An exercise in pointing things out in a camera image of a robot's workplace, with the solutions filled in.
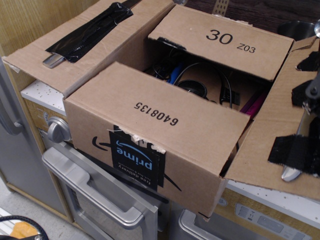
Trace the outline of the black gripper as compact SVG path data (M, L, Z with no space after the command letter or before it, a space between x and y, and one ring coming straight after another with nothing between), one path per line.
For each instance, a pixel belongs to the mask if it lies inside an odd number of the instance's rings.
M318 72L314 79L308 80L302 84L304 100L302 108L308 114L320 114L320 73Z

